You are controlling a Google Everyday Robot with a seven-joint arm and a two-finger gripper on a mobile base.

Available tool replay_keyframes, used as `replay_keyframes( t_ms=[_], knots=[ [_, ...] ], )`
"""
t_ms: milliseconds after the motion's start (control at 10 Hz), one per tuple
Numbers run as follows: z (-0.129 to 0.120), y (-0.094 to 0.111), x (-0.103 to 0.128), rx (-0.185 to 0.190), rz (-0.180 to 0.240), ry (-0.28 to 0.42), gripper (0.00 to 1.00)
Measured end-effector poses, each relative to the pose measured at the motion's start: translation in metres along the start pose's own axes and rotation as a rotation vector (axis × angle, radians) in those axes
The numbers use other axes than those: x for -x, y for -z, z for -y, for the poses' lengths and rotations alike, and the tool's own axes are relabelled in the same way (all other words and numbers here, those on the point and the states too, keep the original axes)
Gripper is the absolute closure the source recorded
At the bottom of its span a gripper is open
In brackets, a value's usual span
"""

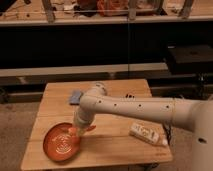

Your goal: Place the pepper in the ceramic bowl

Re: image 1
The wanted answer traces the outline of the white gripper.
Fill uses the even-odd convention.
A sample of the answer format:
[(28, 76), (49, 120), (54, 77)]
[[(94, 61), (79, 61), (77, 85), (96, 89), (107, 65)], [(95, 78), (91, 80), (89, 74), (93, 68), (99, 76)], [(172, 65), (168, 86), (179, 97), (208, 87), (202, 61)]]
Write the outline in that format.
[(90, 123), (84, 121), (80, 118), (80, 115), (78, 113), (75, 113), (73, 118), (73, 125), (77, 129), (76, 135), (78, 137), (81, 137), (85, 134), (87, 128), (90, 126)]

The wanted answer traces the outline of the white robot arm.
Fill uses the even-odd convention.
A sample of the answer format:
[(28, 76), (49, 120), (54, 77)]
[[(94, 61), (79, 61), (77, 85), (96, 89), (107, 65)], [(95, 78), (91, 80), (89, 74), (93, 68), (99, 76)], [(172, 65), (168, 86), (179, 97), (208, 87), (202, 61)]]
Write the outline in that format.
[(165, 123), (194, 133), (191, 171), (213, 171), (213, 100), (181, 98), (119, 98), (107, 95), (105, 85), (93, 84), (74, 114), (78, 129), (88, 128), (96, 114), (114, 114)]

